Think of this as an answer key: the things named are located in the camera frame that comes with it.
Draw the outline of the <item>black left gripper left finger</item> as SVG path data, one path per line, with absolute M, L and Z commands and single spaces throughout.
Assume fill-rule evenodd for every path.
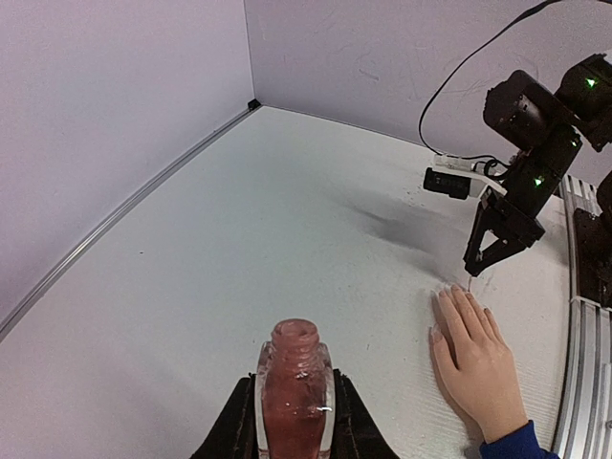
M 191 459 L 258 457 L 254 386 L 254 375 L 237 382 L 206 439 L 190 456 Z

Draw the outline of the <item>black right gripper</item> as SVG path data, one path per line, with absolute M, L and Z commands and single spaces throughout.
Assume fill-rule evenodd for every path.
M 490 89 L 483 118 L 518 149 L 502 181 L 501 205 L 502 221 L 517 240 L 497 239 L 481 249 L 486 232 L 497 223 L 491 200 L 482 198 L 463 257 L 470 275 L 524 251 L 543 235 L 536 217 L 582 147 L 572 111 L 522 70 Z

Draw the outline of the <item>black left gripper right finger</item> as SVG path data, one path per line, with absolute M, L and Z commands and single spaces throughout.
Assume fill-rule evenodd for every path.
M 335 422 L 331 459 L 399 459 L 386 443 L 356 387 L 334 370 Z

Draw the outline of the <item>red nail polish bottle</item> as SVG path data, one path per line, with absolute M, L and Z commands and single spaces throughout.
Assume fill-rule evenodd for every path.
M 254 388 L 260 458 L 328 458 L 336 390 L 328 347 L 309 320 L 278 322 L 262 345 Z

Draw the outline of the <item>grey nail polish cap brush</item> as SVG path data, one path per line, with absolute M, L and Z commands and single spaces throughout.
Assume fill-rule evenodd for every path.
M 472 287 L 474 285 L 476 277 L 473 275 L 470 275 L 469 279 L 468 279 L 468 284 L 467 284 L 467 292 L 471 293 L 472 292 Z

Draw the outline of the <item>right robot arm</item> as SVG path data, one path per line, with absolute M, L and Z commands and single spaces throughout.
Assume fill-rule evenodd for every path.
M 611 64 L 595 54 L 570 68 L 550 92 L 522 70 L 487 93 L 485 124 L 518 148 L 502 188 L 487 187 L 464 254 L 465 269 L 488 267 L 530 248 L 544 234 L 538 214 L 582 144 L 611 142 Z

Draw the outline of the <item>mannequin hand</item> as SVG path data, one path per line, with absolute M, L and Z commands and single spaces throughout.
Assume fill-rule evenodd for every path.
M 442 290 L 436 303 L 431 350 L 452 405 L 479 427 L 487 444 L 527 425 L 514 355 L 492 312 L 458 286 Z

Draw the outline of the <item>red white blue sleeve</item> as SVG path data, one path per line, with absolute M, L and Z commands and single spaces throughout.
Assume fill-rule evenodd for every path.
M 541 448 L 535 433 L 535 424 L 530 420 L 522 428 L 493 443 L 479 447 L 482 459 L 558 459 L 559 456 Z

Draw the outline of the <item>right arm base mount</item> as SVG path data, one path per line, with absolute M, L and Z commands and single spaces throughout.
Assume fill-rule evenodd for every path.
M 579 294 L 611 309 L 611 223 L 604 213 L 596 216 L 574 211 L 578 243 Z

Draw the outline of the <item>aluminium front rail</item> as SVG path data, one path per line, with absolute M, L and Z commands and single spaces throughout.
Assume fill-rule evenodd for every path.
M 579 288 L 574 211 L 600 210 L 595 186 L 571 175 L 559 186 L 569 252 L 568 342 L 553 450 L 561 458 L 611 456 L 611 311 Z

